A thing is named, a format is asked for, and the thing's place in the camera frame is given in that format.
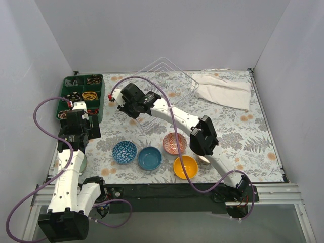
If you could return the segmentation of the white wire dish rack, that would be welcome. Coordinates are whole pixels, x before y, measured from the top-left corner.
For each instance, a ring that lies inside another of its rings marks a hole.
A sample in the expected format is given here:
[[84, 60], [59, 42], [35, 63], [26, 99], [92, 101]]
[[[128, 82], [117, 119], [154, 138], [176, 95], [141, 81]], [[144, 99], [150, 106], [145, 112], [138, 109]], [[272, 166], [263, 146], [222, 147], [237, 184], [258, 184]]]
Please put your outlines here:
[[190, 75], [182, 71], [166, 57], [161, 57], [134, 74], [136, 78], [130, 80], [142, 92], [153, 91], [162, 94], [152, 83], [158, 85], [167, 95], [170, 103], [184, 110], [185, 103], [194, 96], [199, 83]]

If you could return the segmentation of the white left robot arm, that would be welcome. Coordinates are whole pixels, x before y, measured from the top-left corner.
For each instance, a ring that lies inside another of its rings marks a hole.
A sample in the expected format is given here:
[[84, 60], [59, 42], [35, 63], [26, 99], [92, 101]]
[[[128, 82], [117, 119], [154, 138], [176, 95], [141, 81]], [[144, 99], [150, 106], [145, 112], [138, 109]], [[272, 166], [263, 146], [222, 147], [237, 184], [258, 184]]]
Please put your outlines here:
[[97, 120], [89, 121], [84, 101], [68, 103], [70, 108], [58, 134], [58, 171], [55, 188], [47, 212], [38, 225], [50, 242], [86, 239], [88, 215], [95, 202], [107, 199], [108, 191], [101, 177], [86, 179], [78, 185], [85, 160], [85, 148], [92, 138], [100, 137]]

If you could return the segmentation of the solid blue bowl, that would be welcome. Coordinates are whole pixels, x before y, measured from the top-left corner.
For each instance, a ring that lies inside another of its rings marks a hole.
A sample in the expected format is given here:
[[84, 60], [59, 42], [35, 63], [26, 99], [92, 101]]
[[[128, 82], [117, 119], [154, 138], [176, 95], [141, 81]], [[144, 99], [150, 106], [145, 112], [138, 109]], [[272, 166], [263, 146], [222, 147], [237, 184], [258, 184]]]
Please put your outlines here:
[[146, 171], [156, 170], [162, 161], [161, 152], [155, 147], [143, 148], [138, 154], [138, 164]]

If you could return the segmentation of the yellow bowl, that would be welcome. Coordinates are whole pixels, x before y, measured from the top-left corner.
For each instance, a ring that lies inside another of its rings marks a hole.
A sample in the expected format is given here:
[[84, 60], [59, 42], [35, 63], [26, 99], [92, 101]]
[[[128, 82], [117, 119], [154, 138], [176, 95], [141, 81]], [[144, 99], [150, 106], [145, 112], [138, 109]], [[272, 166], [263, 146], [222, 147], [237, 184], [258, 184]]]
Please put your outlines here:
[[[182, 159], [188, 177], [190, 179], [194, 178], [198, 173], [198, 163], [194, 158], [187, 155], [183, 155]], [[186, 176], [182, 168], [180, 157], [175, 159], [173, 169], [176, 176], [178, 176], [180, 179], [186, 180]]]

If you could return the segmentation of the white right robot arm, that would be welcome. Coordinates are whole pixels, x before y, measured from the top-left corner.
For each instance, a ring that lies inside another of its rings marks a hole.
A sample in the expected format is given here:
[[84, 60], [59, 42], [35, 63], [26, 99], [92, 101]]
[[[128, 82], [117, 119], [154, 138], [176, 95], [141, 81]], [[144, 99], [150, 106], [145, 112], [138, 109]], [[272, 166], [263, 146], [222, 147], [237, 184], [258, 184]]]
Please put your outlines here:
[[133, 83], [127, 84], [122, 89], [114, 88], [109, 100], [115, 101], [118, 110], [131, 118], [136, 119], [145, 113], [175, 124], [189, 136], [191, 151], [206, 158], [221, 175], [226, 188], [225, 195], [234, 201], [243, 200], [247, 196], [248, 178], [238, 172], [223, 154], [210, 117], [190, 115], [181, 109], [171, 107], [170, 103], [159, 94], [152, 91], [144, 94]]

